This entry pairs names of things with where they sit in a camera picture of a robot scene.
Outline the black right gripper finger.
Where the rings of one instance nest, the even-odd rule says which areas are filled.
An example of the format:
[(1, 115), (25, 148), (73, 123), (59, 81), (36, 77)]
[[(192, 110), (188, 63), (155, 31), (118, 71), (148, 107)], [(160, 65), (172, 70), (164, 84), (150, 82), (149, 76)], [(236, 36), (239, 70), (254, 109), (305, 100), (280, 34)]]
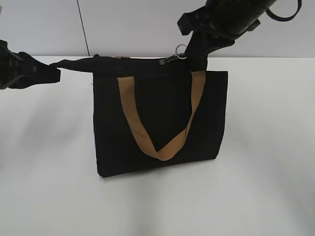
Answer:
[(185, 50), (191, 71), (205, 71), (208, 55), (221, 46), (221, 40), (202, 31), (194, 31)]
[(177, 21), (177, 26), (182, 36), (187, 36), (194, 31), (209, 34), (208, 20), (209, 9), (203, 6), (195, 11), (184, 13)]

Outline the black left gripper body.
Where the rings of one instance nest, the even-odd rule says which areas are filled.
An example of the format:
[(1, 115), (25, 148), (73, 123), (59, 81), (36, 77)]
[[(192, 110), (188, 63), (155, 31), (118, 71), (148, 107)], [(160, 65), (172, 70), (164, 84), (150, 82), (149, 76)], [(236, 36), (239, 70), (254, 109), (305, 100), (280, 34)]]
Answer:
[(15, 77), (17, 58), (8, 49), (8, 43), (0, 41), (0, 89), (8, 88)]

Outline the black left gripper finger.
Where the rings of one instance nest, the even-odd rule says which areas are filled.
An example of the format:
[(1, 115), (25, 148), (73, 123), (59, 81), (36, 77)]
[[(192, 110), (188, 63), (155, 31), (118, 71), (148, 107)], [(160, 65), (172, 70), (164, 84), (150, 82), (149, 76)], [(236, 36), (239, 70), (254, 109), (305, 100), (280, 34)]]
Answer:
[(57, 68), (41, 63), (25, 52), (11, 53), (11, 56), (10, 74), (59, 74)]
[(17, 75), (4, 83), (5, 89), (26, 89), (34, 85), (54, 84), (60, 81), (61, 71), (44, 71), (35, 75)]

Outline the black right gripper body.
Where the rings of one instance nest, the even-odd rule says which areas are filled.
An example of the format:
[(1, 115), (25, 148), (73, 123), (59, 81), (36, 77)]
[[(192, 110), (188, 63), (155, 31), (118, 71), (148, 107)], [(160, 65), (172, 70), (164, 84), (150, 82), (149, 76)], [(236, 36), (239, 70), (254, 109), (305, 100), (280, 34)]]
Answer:
[(302, 2), (297, 2), (295, 13), (288, 17), (274, 14), (270, 7), (274, 0), (208, 0), (191, 13), (191, 45), (193, 47), (230, 47), (235, 40), (259, 25), (259, 17), (267, 14), (278, 22), (293, 20)]

